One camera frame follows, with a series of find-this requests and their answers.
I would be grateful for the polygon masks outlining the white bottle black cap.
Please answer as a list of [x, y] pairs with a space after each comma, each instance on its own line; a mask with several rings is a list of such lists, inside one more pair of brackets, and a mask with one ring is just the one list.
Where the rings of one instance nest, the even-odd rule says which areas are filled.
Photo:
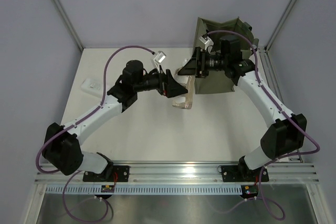
[[86, 78], [80, 86], [84, 93], [90, 94], [97, 98], [105, 96], [104, 85], [101, 81], [92, 78]]

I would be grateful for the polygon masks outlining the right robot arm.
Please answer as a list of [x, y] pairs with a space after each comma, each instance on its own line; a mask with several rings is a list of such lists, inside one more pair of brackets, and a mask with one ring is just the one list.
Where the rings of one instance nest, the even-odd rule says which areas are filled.
[[260, 78], [256, 62], [243, 58], [238, 36], [223, 36], [219, 40], [220, 51], [213, 54], [211, 38], [202, 35], [199, 40], [204, 48], [196, 47], [191, 59], [177, 74], [206, 78], [210, 71], [224, 72], [250, 98], [268, 127], [260, 145], [241, 157], [235, 169], [235, 174], [243, 181], [252, 182], [263, 165], [302, 148], [307, 120], [302, 114], [295, 115], [281, 103]]

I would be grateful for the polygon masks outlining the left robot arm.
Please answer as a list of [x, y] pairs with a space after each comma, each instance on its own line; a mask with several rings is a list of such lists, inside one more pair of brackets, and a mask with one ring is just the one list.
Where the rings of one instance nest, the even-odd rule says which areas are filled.
[[113, 161], [101, 153], [84, 152], [81, 146], [106, 122], [127, 110], [137, 100], [139, 92], [151, 90], [167, 98], [188, 92], [169, 69], [158, 68], [146, 73], [142, 62], [131, 60], [100, 104], [72, 122], [53, 123], [48, 127], [41, 152], [43, 158], [64, 175], [84, 171], [93, 173], [100, 181], [108, 181], [113, 174]]

